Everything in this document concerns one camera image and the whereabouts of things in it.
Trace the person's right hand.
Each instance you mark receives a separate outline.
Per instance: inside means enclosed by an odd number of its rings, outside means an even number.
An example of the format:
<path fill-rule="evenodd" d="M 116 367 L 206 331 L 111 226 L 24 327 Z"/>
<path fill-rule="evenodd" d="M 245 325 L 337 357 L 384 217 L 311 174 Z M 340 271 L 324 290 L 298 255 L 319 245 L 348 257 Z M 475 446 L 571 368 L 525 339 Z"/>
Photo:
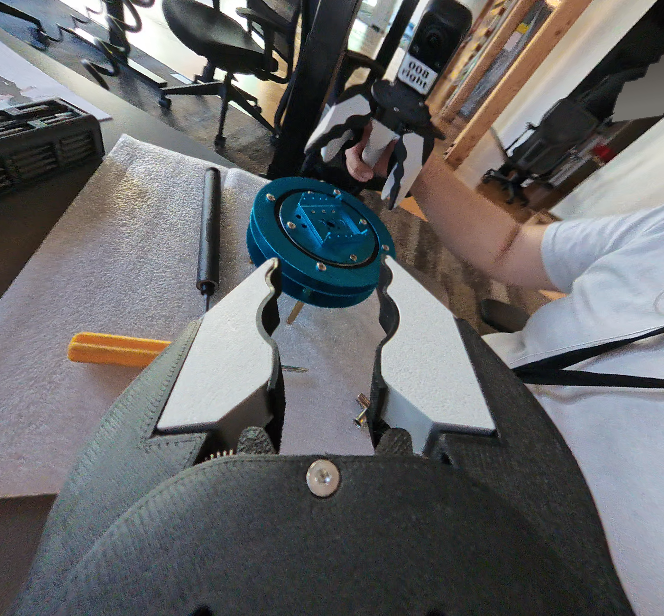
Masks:
<path fill-rule="evenodd" d="M 362 183 L 367 183 L 374 177 L 387 180 L 390 156 L 399 137 L 381 123 L 371 120 L 365 126 L 360 141 L 345 151 L 350 175 Z"/>

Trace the grey desk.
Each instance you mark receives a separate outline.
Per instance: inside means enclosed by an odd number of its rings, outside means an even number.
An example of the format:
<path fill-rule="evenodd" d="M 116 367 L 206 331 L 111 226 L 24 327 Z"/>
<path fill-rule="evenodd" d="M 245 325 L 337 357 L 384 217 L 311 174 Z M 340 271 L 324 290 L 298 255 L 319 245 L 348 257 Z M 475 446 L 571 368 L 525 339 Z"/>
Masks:
<path fill-rule="evenodd" d="M 223 211 L 242 209 L 226 205 L 227 191 L 246 204 L 262 188 L 252 175 L 216 168 Z M 1 277 L 11 284 L 94 175 L 78 170 L 1 201 Z M 279 614 L 282 577 L 256 520 L 268 493 L 250 494 L 260 479 L 272 486 L 275 457 L 195 466 L 215 432 L 154 432 L 200 324 L 198 317 L 166 340 L 150 370 L 134 368 L 136 378 L 81 449 L 57 492 L 18 615 L 184 615 L 199 607 Z"/>

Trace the person's right forearm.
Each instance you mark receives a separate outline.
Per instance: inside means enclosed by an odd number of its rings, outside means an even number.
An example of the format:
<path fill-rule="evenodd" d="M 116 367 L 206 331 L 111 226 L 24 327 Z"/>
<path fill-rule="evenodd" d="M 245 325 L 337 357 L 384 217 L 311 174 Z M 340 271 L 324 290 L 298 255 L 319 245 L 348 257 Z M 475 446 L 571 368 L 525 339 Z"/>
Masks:
<path fill-rule="evenodd" d="M 527 225 L 469 189 L 433 153 L 411 187 L 427 221 L 455 257 L 506 286 L 561 292 L 543 262 L 547 226 Z"/>

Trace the black screwdriver bit case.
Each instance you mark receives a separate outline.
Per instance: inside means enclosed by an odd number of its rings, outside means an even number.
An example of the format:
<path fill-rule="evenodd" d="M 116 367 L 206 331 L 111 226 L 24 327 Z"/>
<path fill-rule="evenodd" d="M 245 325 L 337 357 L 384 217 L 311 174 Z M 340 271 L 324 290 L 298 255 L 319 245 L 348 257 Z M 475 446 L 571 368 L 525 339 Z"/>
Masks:
<path fill-rule="evenodd" d="M 105 155 L 99 120 L 62 98 L 1 110 L 1 196 Z"/>

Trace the open instruction booklet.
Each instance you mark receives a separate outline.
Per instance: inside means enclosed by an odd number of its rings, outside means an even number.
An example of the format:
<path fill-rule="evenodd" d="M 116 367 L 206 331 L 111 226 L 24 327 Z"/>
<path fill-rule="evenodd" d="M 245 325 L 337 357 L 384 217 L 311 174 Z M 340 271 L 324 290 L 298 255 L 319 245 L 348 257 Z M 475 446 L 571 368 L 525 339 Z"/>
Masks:
<path fill-rule="evenodd" d="M 110 114 L 76 95 L 1 43 L 1 109 L 54 97 L 66 100 L 99 121 L 112 119 Z"/>

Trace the person's dark trousers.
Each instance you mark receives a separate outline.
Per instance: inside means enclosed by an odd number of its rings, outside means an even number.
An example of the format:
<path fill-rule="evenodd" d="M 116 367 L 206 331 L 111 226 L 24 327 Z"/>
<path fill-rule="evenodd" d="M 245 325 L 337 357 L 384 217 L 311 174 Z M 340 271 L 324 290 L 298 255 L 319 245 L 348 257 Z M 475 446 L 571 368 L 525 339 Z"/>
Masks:
<path fill-rule="evenodd" d="M 479 316 L 486 325 L 500 333 L 516 333 L 523 330 L 530 315 L 518 307 L 496 299 L 479 302 Z"/>

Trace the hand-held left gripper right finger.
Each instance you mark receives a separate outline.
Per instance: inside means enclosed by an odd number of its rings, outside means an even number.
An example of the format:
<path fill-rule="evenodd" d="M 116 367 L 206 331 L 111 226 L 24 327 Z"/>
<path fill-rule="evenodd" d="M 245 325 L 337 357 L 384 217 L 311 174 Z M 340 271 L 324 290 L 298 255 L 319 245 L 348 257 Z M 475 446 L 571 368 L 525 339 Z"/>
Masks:
<path fill-rule="evenodd" d="M 443 433 L 481 437 L 496 424 L 453 313 L 393 257 L 379 269 L 378 322 L 370 438 L 378 449 L 388 429 L 404 429 L 412 451 L 430 455 Z"/>

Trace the black office chair white tag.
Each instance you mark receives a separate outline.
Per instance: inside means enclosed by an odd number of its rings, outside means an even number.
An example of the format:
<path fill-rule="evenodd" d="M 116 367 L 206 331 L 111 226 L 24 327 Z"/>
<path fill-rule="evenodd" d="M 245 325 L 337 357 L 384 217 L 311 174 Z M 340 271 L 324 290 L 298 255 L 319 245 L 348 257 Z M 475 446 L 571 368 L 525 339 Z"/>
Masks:
<path fill-rule="evenodd" d="M 599 127 L 599 119 L 582 104 L 562 98 L 543 115 L 539 124 L 527 123 L 524 131 L 508 146 L 502 147 L 503 164 L 487 170 L 481 183 L 494 180 L 509 194 L 507 204 L 517 199 L 528 204 L 524 184 L 545 180 L 566 158 L 576 153 Z"/>

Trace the black pen-shaped screwdriver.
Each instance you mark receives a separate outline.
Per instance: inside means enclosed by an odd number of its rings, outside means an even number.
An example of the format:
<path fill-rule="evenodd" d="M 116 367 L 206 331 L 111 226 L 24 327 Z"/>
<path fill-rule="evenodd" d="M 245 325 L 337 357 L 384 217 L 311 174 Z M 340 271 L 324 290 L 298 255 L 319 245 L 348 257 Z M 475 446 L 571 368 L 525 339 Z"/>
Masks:
<path fill-rule="evenodd" d="M 211 298 L 220 281 L 220 203 L 221 176 L 216 167 L 204 172 L 203 204 L 196 288 L 203 297 L 204 312 L 210 308 Z"/>

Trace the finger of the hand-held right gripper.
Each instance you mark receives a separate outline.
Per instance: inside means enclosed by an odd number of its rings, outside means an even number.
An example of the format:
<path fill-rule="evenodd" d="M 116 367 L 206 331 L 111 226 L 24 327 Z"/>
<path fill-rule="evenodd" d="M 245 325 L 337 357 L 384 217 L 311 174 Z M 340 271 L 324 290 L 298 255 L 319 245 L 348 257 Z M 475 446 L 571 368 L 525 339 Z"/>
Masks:
<path fill-rule="evenodd" d="M 353 139 L 362 133 L 372 115 L 370 99 L 362 92 L 344 94 L 331 106 L 313 130 L 305 148 L 305 156 L 320 154 L 328 163 Z"/>
<path fill-rule="evenodd" d="M 425 134 L 407 132 L 397 139 L 381 192 L 381 198 L 388 201 L 389 210 L 403 202 L 433 149 L 434 134 L 429 131 Z"/>

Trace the wooden support post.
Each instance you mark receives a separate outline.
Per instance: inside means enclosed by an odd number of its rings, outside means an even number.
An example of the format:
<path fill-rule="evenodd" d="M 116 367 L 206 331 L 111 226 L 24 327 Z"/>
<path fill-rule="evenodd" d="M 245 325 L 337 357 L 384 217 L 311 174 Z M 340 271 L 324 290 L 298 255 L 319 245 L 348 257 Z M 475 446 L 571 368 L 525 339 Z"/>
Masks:
<path fill-rule="evenodd" d="M 448 149 L 445 160 L 451 168 L 457 169 L 465 161 L 592 1 L 561 0 Z"/>
<path fill-rule="evenodd" d="M 437 120 L 439 122 L 452 123 L 459 110 L 470 97 L 472 91 L 484 77 L 505 43 L 517 28 L 518 24 L 523 20 L 523 17 L 528 13 L 528 10 L 536 1 L 537 0 L 518 0 L 515 6 L 510 8 L 507 16 L 502 20 L 499 28 L 493 34 L 493 37 L 481 51 L 476 63 L 464 77 L 463 82 L 458 85 L 452 98 L 447 100 L 440 110 L 437 115 Z"/>

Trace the yellow-handled screwdriver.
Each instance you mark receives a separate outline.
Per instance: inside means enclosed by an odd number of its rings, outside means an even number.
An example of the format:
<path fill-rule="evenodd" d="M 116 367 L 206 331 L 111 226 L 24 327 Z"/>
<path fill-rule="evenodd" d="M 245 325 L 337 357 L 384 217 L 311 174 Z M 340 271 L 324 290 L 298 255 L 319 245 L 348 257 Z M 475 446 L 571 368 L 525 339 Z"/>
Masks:
<path fill-rule="evenodd" d="M 81 332 L 71 338 L 67 356 L 75 363 L 110 364 L 150 370 L 149 365 L 158 359 L 170 344 L 170 341 L 152 338 Z"/>

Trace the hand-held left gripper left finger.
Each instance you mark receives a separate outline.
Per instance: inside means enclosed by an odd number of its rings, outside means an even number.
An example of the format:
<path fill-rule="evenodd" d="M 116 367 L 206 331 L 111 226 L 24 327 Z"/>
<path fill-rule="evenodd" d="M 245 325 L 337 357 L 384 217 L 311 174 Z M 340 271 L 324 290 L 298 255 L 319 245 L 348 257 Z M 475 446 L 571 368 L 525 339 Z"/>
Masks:
<path fill-rule="evenodd" d="M 218 433 L 236 448 L 249 427 L 280 450 L 285 394 L 277 344 L 281 266 L 267 259 L 203 315 L 156 431 Z"/>

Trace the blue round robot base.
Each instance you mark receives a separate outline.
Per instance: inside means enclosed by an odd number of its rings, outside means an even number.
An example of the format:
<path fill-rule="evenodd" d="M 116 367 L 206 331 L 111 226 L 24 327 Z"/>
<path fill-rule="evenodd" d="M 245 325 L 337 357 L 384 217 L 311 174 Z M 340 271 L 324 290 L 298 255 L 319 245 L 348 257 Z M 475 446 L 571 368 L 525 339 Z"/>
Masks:
<path fill-rule="evenodd" d="M 304 177 L 270 181 L 254 198 L 246 246 L 258 266 L 276 258 L 282 291 L 305 304 L 346 308 L 377 288 L 390 232 L 368 206 L 333 185 Z"/>

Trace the black desk leg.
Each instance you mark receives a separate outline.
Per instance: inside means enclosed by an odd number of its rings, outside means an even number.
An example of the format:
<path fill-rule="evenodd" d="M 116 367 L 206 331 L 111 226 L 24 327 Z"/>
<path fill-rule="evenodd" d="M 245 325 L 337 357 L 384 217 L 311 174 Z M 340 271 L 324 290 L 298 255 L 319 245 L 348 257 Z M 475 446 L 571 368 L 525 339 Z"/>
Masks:
<path fill-rule="evenodd" d="M 319 0 L 292 80 L 292 92 L 269 180 L 298 175 L 346 50 L 361 0 Z"/>

